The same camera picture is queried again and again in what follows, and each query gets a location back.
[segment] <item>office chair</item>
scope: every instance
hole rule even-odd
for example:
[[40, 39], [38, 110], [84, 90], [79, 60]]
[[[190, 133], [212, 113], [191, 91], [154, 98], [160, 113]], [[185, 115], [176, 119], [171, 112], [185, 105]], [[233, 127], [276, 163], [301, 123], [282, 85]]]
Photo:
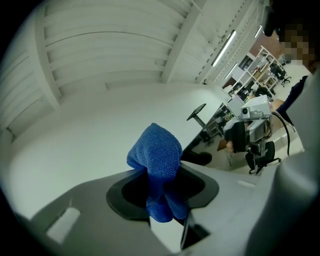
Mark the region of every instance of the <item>office chair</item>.
[[257, 165], [257, 171], [256, 175], [261, 171], [263, 167], [266, 167], [267, 164], [270, 164], [274, 161], [281, 162], [281, 158], [275, 158], [276, 149], [275, 149], [275, 143], [273, 141], [269, 141], [265, 144], [265, 148], [267, 149], [267, 152], [264, 156], [256, 158], [254, 162], [254, 155], [251, 153], [248, 153], [245, 155], [245, 160], [248, 163], [248, 166], [250, 167], [249, 174], [252, 174], [252, 171], [255, 169], [255, 164]]
[[286, 82], [290, 83], [289, 79], [291, 79], [292, 77], [288, 76], [287, 78], [285, 78], [287, 72], [282, 70], [278, 65], [276, 64], [271, 65], [270, 72], [273, 73], [279, 80], [283, 80], [281, 82], [281, 85], [283, 87], [285, 87]]

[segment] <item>black cable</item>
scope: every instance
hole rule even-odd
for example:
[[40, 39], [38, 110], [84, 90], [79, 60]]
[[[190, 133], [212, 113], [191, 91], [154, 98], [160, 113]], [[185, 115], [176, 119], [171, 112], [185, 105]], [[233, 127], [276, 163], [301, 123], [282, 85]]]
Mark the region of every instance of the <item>black cable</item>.
[[284, 129], [285, 129], [285, 132], [286, 132], [286, 135], [287, 135], [287, 139], [288, 139], [287, 154], [288, 154], [288, 156], [290, 156], [290, 155], [289, 155], [289, 151], [290, 151], [290, 135], [289, 135], [289, 131], [288, 131], [288, 128], [287, 128], [287, 126], [286, 126], [286, 123], [285, 123], [284, 119], [281, 117], [281, 115], [279, 115], [278, 113], [272, 112], [272, 114], [275, 115], [277, 118], [279, 118], [280, 121], [281, 121], [281, 123], [282, 123], [283, 126], [284, 126]]

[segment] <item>ceiling beam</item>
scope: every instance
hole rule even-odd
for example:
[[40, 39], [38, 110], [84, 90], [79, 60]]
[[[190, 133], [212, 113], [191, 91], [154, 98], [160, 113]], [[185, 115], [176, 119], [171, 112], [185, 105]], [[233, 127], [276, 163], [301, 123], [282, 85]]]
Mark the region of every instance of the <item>ceiling beam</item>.
[[[238, 15], [236, 16], [236, 18], [234, 19], [234, 21], [232, 22], [229, 30], [226, 32], [225, 35], [229, 35], [232, 30], [236, 30], [241, 22], [241, 20], [245, 17], [251, 3], [253, 0], [246, 0], [245, 4], [243, 5], [243, 7], [240, 9]], [[216, 54], [213, 54], [209, 61], [206, 63], [206, 65], [204, 66], [202, 72], [200, 73], [200, 75], [196, 78], [195, 83], [196, 84], [203, 84], [204, 80], [208, 77], [208, 75], [212, 72], [213, 69], [216, 69], [217, 67], [212, 67], [212, 62], [216, 59], [217, 55], [219, 54], [220, 50], [218, 49], [216, 51]]]
[[61, 92], [50, 68], [45, 44], [45, 5], [39, 6], [27, 20], [27, 52], [38, 86], [54, 109], [60, 106]]
[[161, 76], [164, 83], [169, 83], [171, 81], [178, 62], [186, 49], [187, 42], [192, 35], [192, 31], [196, 27], [199, 16], [202, 15], [199, 9], [203, 10], [206, 2], [207, 0], [197, 0], [196, 5], [192, 6], [189, 14], [185, 18], [174, 42], [173, 48], [169, 54], [168, 60], [164, 66]]

